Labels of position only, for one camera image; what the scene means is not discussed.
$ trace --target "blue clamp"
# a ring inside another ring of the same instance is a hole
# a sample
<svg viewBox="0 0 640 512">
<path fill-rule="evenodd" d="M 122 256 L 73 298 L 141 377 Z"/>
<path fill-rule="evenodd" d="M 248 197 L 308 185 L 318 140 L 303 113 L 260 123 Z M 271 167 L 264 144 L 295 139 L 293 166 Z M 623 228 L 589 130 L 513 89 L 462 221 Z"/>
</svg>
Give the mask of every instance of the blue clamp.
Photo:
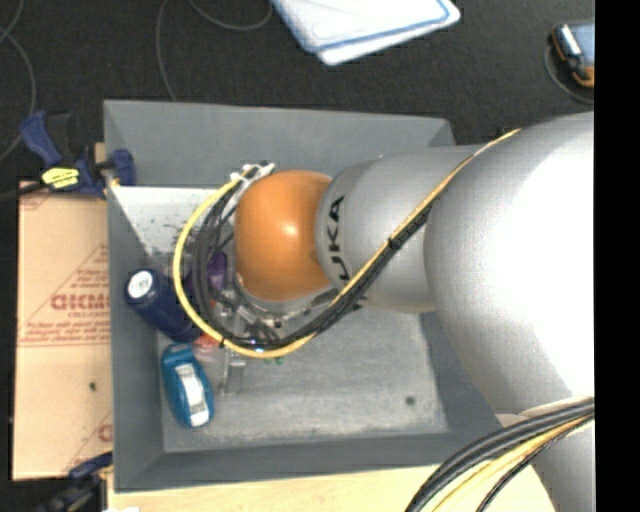
<svg viewBox="0 0 640 512">
<path fill-rule="evenodd" d="M 115 169 L 121 185 L 136 184 L 133 157 L 126 149 L 114 151 L 111 158 L 101 163 L 96 163 L 86 148 L 73 163 L 65 161 L 47 131 L 42 110 L 23 121 L 20 135 L 27 147 L 42 158 L 44 169 L 40 179 L 53 192 L 76 192 L 104 199 L 106 184 L 101 173 L 104 169 Z"/>
<path fill-rule="evenodd" d="M 69 471 L 71 480 L 79 480 L 96 474 L 101 469 L 113 464 L 113 452 L 105 452 L 92 459 L 86 460 Z"/>
<path fill-rule="evenodd" d="M 104 481 L 99 476 L 91 475 L 56 494 L 47 503 L 38 505 L 33 512 L 76 512 L 93 499 L 96 490 L 104 485 Z"/>
</svg>

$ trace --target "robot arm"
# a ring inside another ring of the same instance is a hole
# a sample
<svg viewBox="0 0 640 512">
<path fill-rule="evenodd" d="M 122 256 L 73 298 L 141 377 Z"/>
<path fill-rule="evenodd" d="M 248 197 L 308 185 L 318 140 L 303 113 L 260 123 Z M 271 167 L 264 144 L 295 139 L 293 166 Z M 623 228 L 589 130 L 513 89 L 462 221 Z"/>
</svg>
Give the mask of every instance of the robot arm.
<svg viewBox="0 0 640 512">
<path fill-rule="evenodd" d="M 313 318 L 305 315 L 314 305 L 336 306 L 388 241 L 393 257 L 359 305 L 435 310 L 496 413 L 593 396 L 593 114 L 554 119 L 478 149 L 381 157 L 331 183 L 282 171 L 251 184 L 233 218 L 235 288 L 238 304 L 248 305 L 235 318 L 245 322 L 205 330 L 252 357 L 295 350 L 324 324 L 308 332 L 281 324 Z M 212 204 L 238 187 L 223 187 Z M 426 223 L 393 247 L 398 226 L 421 201 Z M 214 206 L 218 218 L 225 212 Z M 223 238 L 215 215 L 201 229 L 211 240 Z M 174 277 L 189 229 L 178 242 Z M 215 319 L 213 309 L 207 315 Z M 238 327 L 248 330 L 233 332 Z M 537 464 L 559 511 L 591 508 L 593 460 L 591 430 Z"/>
</svg>

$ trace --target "black cable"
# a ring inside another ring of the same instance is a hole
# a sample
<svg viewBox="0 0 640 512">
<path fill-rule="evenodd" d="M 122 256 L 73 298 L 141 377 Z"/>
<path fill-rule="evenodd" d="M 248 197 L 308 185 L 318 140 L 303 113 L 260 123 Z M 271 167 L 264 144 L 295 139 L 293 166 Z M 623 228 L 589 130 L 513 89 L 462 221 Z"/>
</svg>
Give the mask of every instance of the black cable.
<svg viewBox="0 0 640 512">
<path fill-rule="evenodd" d="M 206 11 L 202 10 L 193 0 L 189 0 L 189 4 L 191 7 L 204 19 L 208 22 L 213 23 L 214 25 L 226 29 L 226 30 L 234 30 L 234 31 L 243 31 L 248 32 L 251 30 L 256 30 L 264 25 L 266 25 L 271 16 L 273 14 L 273 5 L 271 4 L 271 0 L 267 1 L 267 14 L 257 23 L 253 23 L 250 25 L 234 25 L 231 23 L 225 23 L 220 21 L 212 16 L 210 16 Z M 171 87 L 171 83 L 169 82 L 169 76 L 167 75 L 167 70 L 165 68 L 164 59 L 162 58 L 162 18 L 164 16 L 164 11 L 167 7 L 169 0 L 163 0 L 162 4 L 160 4 L 160 8 L 158 9 L 158 15 L 156 16 L 156 30 L 155 30 L 155 50 L 156 50 L 156 62 L 158 63 L 158 69 L 160 71 L 160 76 L 162 77 L 162 82 L 164 83 L 165 89 L 169 93 L 169 97 L 171 101 L 178 101 L 175 93 L 173 92 L 173 87 Z"/>
<path fill-rule="evenodd" d="M 3 192 L 2 194 L 0 194 L 0 203 L 10 201 L 11 199 L 17 199 L 20 196 L 42 190 L 45 187 L 46 185 L 44 183 L 31 183 L 29 185 L 25 185 L 24 187 L 9 190 L 8 192 Z"/>
<path fill-rule="evenodd" d="M 491 433 L 445 461 L 420 487 L 406 508 L 417 512 L 457 477 L 480 462 L 514 448 L 528 439 L 569 421 L 595 413 L 594 399 L 536 416 Z"/>
<path fill-rule="evenodd" d="M 233 240 L 233 231 L 229 233 L 229 235 L 227 235 L 227 237 L 222 241 L 222 243 L 218 247 L 218 250 L 221 251 L 222 249 L 224 249 L 227 244 L 231 242 L 231 240 Z"/>
<path fill-rule="evenodd" d="M 429 213 L 431 212 L 431 207 L 432 205 L 429 204 L 423 208 L 413 221 L 398 233 L 395 238 L 389 239 L 389 244 L 362 274 L 358 282 L 343 294 L 332 307 L 321 313 L 316 319 L 297 332 L 289 335 L 283 340 L 283 343 L 293 343 L 311 333 L 319 335 L 335 325 L 344 316 L 351 313 L 393 255 L 426 223 Z"/>
<path fill-rule="evenodd" d="M 37 96 L 36 78 L 33 72 L 33 65 L 31 64 L 31 60 L 29 59 L 29 56 L 24 51 L 24 48 L 22 48 L 22 46 L 18 43 L 18 41 L 16 41 L 13 38 L 13 36 L 10 34 L 11 30 L 13 30 L 13 27 L 15 27 L 15 25 L 18 23 L 18 20 L 22 15 L 23 8 L 24 8 L 24 0 L 20 0 L 18 3 L 18 7 L 16 9 L 16 13 L 13 16 L 13 19 L 11 20 L 11 23 L 9 23 L 6 29 L 0 27 L 0 45 L 2 45 L 5 42 L 5 40 L 9 41 L 9 43 L 11 43 L 13 47 L 16 49 L 16 51 L 22 58 L 22 61 L 24 62 L 25 67 L 27 68 L 27 72 L 29 73 L 29 82 L 31 85 L 31 100 L 30 100 L 28 115 L 31 115 L 35 112 L 35 109 L 36 109 L 36 96 Z M 13 139 L 13 141 L 11 141 L 9 146 L 0 154 L 0 162 L 2 162 L 5 158 L 7 158 L 7 156 L 18 146 L 18 144 L 20 143 L 20 140 L 21 140 L 21 137 L 18 134 Z"/>
<path fill-rule="evenodd" d="M 199 7 L 193 0 L 189 0 L 189 5 L 191 5 L 191 7 L 193 7 L 193 9 L 200 16 L 206 19 L 208 22 L 213 23 L 214 25 L 227 30 L 238 30 L 238 31 L 247 31 L 247 32 L 250 30 L 256 30 L 260 27 L 263 27 L 271 19 L 271 15 L 273 14 L 273 4 L 271 3 L 270 0 L 267 0 L 266 3 L 267 3 L 267 13 L 259 21 L 249 25 L 235 25 L 233 23 L 225 23 L 224 21 L 214 18 L 213 16 L 205 12 L 201 7 Z"/>
<path fill-rule="evenodd" d="M 246 177 L 249 179 L 252 178 L 257 171 L 257 167 L 252 169 L 252 171 L 250 171 Z M 241 337 L 230 332 L 217 323 L 215 313 L 210 301 L 210 299 L 213 298 L 216 302 L 220 302 L 221 304 L 233 310 L 237 310 L 241 306 L 239 303 L 234 302 L 230 298 L 224 296 L 221 292 L 215 289 L 215 287 L 210 286 L 207 272 L 207 265 L 211 257 L 217 251 L 221 250 L 222 246 L 219 242 L 220 233 L 226 222 L 235 212 L 236 207 L 234 206 L 226 213 L 225 209 L 227 208 L 229 201 L 239 191 L 239 188 L 241 186 L 241 183 L 238 183 L 236 184 L 236 186 L 232 187 L 231 190 L 227 191 L 227 193 L 222 196 L 209 210 L 201 224 L 200 231 L 196 237 L 192 252 L 194 298 L 196 299 L 197 305 L 200 309 L 200 313 L 204 316 L 205 321 L 207 321 L 210 325 L 215 325 L 220 334 L 222 334 L 226 339 L 232 340 L 239 345 L 242 345 L 251 350 L 269 350 L 278 348 L 283 344 L 278 339 L 275 331 L 273 331 L 272 328 L 268 326 L 261 318 L 256 318 L 256 320 L 249 326 L 249 328 L 253 332 L 261 332 L 265 336 L 265 338 L 257 338 L 254 335 L 251 335 L 249 337 Z M 232 236 L 233 233 L 227 237 L 223 244 L 226 245 L 226 243 L 228 243 Z"/>
<path fill-rule="evenodd" d="M 545 444 L 543 444 L 539 448 L 536 448 L 533 452 L 531 452 L 529 455 L 527 455 L 525 458 L 523 458 L 520 462 L 518 462 L 518 464 L 516 466 L 514 466 L 512 469 L 507 471 L 507 473 L 502 475 L 500 480 L 498 480 L 496 482 L 496 484 L 491 488 L 491 490 L 483 498 L 483 500 L 480 503 L 480 505 L 478 505 L 478 508 L 476 509 L 476 512 L 485 512 L 487 510 L 487 507 L 489 507 L 489 505 L 495 499 L 495 497 L 498 495 L 498 493 L 502 489 L 504 489 L 507 486 L 507 484 L 509 482 L 511 482 L 516 476 L 518 476 L 522 472 L 522 470 L 524 470 L 527 466 L 529 466 L 529 464 L 531 464 L 533 459 L 535 459 L 542 452 L 544 452 L 544 451 L 548 450 L 549 448 L 551 448 L 552 446 L 554 446 L 561 439 L 564 439 L 565 437 L 567 437 L 570 433 L 574 432 L 575 430 L 577 430 L 580 427 L 584 426 L 586 423 L 590 422 L 592 419 L 593 419 L 593 415 L 587 416 L 584 421 L 581 421 L 580 423 L 578 423 L 574 427 L 572 427 L 572 428 L 570 428 L 568 430 L 565 430 L 561 434 L 558 434 L 556 437 L 554 437 L 553 439 L 550 439 L 549 441 L 547 441 Z"/>
<path fill-rule="evenodd" d="M 169 83 L 169 77 L 167 76 L 167 71 L 164 68 L 164 60 L 162 59 L 162 45 L 160 42 L 160 31 L 162 30 L 162 15 L 164 14 L 164 9 L 169 3 L 169 0 L 163 0 L 160 5 L 160 9 L 158 9 L 158 16 L 156 17 L 156 32 L 155 32 L 155 46 L 156 46 L 156 61 L 158 62 L 158 69 L 160 70 L 160 75 L 162 76 L 162 82 L 164 83 L 167 92 L 169 93 L 169 97 L 171 101 L 178 101 L 176 95 L 173 93 L 173 88 Z"/>
</svg>

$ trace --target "gray tray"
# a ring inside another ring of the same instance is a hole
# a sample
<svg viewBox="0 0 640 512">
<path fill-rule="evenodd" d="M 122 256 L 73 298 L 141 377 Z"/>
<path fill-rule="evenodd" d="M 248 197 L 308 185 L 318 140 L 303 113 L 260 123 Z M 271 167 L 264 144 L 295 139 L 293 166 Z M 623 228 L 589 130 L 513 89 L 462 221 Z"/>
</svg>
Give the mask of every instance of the gray tray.
<svg viewBox="0 0 640 512">
<path fill-rule="evenodd" d="M 244 163 L 335 176 L 453 144 L 446 121 L 129 101 L 108 101 L 104 113 L 107 151 L 129 149 L 139 183 L 109 194 L 116 490 L 433 464 L 498 427 L 435 314 L 363 308 L 282 365 L 250 361 L 237 394 L 221 392 L 224 353 L 210 353 L 216 416 L 183 429 L 158 370 L 169 340 L 122 295 L 136 268 L 167 267 L 186 217 Z"/>
</svg>

